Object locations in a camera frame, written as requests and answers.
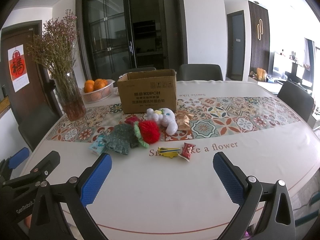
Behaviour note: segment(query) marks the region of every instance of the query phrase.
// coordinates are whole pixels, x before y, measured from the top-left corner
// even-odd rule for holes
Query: chair backrest
[[[303,120],[308,121],[314,100],[305,90],[286,81],[278,93],[278,98],[290,106]]]
[[[152,71],[152,70],[156,70],[156,68],[155,67],[137,67],[137,68],[125,69],[118,72],[114,72],[111,76],[112,80],[115,81],[113,86],[114,87],[118,86],[117,81],[121,75],[124,75],[129,72]]]
[[[47,104],[42,104],[22,120],[18,129],[29,148],[34,151],[46,133],[59,120]]]
[[[180,66],[179,80],[221,80],[223,81],[221,68],[214,64],[183,64]]]

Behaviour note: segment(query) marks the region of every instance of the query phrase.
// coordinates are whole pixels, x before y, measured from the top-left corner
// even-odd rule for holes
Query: dining table
[[[213,169],[212,159],[219,151],[246,176],[268,183],[283,180],[290,197],[319,169],[318,137],[263,87],[238,81],[179,81],[176,97],[177,110],[192,114],[189,130],[170,136],[161,128],[157,143],[130,149],[128,155],[107,151],[112,169],[87,209],[108,239],[216,239],[239,208]],[[130,117],[146,119],[145,113],[124,114],[117,93],[86,104],[86,109],[77,121],[66,115],[58,120],[22,175],[54,150],[61,160],[47,181],[65,183],[96,161],[89,146],[98,135],[108,135]],[[181,148],[186,142],[195,145],[189,162],[157,152],[158,147]],[[75,225],[67,205],[61,206],[67,222]],[[252,224],[262,208],[259,203]]]

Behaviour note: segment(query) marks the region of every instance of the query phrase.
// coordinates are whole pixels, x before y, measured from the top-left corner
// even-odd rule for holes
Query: white tablecloth
[[[177,98],[273,97],[250,82],[177,82]],[[112,95],[98,103],[119,103]],[[159,146],[196,144],[190,162],[165,158],[154,152]],[[64,183],[79,176],[97,157],[88,143],[43,140],[22,174],[27,174],[50,151],[60,153],[59,166],[48,177],[50,184]],[[215,239],[236,212],[212,167],[217,147],[230,161],[261,182],[286,182],[291,196],[319,168],[320,143],[304,121],[271,129],[188,141],[159,142],[149,149],[132,149],[128,156],[110,153],[113,166],[93,204],[87,208],[109,239]],[[73,223],[62,205],[67,221]],[[257,222],[262,205],[253,222]]]

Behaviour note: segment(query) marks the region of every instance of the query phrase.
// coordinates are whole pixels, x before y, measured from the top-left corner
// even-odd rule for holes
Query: decorative wall light
[[[261,41],[261,35],[263,35],[263,22],[260,19],[259,24],[257,25],[257,33],[258,33],[258,40]]]

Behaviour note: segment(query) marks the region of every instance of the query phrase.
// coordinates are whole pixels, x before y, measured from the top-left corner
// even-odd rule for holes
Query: cardboard box
[[[173,69],[127,73],[117,85],[125,114],[145,113],[148,108],[162,107],[176,111],[176,73]]]

